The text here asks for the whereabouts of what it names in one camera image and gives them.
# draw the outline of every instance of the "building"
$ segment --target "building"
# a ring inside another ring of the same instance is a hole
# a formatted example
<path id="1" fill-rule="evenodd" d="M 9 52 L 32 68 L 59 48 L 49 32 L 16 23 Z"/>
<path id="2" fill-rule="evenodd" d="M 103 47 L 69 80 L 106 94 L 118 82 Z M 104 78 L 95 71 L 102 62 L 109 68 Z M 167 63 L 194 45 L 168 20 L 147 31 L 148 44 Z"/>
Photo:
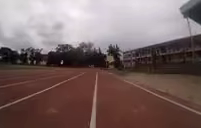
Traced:
<path id="1" fill-rule="evenodd" d="M 176 39 L 123 52 L 124 67 L 141 64 L 190 63 L 201 59 L 201 35 Z"/>

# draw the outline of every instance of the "red running track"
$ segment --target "red running track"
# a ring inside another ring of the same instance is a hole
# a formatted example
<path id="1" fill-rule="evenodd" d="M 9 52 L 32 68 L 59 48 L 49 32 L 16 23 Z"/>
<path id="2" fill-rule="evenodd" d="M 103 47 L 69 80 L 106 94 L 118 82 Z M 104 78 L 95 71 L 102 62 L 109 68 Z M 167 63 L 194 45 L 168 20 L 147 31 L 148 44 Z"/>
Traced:
<path id="1" fill-rule="evenodd" d="M 107 72 L 57 74 L 63 76 L 0 89 L 0 128 L 201 128 L 201 115 Z"/>

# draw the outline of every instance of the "streetlight pole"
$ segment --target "streetlight pole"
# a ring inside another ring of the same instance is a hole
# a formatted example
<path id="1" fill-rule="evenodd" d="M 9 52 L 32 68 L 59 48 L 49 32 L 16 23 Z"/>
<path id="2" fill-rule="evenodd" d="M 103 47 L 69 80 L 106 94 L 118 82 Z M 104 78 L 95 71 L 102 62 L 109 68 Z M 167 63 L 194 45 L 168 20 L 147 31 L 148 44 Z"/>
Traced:
<path id="1" fill-rule="evenodd" d="M 188 24 L 188 29 L 189 29 L 189 35 L 190 35 L 190 40 L 191 40 L 191 49 L 192 49 L 192 63 L 195 61 L 195 46 L 194 46 L 194 40 L 193 40 L 193 35 L 192 35 L 192 30 L 191 30 L 191 25 L 189 18 L 186 18 L 187 24 Z"/>

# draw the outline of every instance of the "cloudy sky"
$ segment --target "cloudy sky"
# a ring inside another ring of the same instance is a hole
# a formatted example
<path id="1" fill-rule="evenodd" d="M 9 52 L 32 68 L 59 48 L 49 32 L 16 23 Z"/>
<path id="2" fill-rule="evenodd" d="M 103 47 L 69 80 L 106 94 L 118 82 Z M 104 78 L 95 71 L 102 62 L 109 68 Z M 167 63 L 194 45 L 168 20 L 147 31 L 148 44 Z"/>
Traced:
<path id="1" fill-rule="evenodd" d="M 179 8 L 188 0 L 0 0 L 0 47 L 94 42 L 122 50 L 188 36 Z M 194 22 L 193 33 L 201 33 Z"/>

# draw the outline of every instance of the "green tree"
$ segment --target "green tree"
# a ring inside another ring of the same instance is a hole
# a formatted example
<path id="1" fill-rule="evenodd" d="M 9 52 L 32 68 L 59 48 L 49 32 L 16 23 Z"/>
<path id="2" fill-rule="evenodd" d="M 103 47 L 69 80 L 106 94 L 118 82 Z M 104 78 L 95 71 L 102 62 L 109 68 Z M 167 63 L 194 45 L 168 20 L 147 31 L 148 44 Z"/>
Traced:
<path id="1" fill-rule="evenodd" d="M 108 55 L 111 55 L 113 56 L 115 62 L 114 62 L 114 66 L 116 68 L 119 68 L 120 66 L 122 66 L 122 63 L 121 63 L 121 60 L 120 60 L 120 57 L 121 57 L 121 54 L 120 54 L 121 50 L 120 48 L 118 47 L 118 45 L 112 45 L 110 44 L 109 47 L 108 47 L 108 50 L 107 50 L 107 53 Z"/>

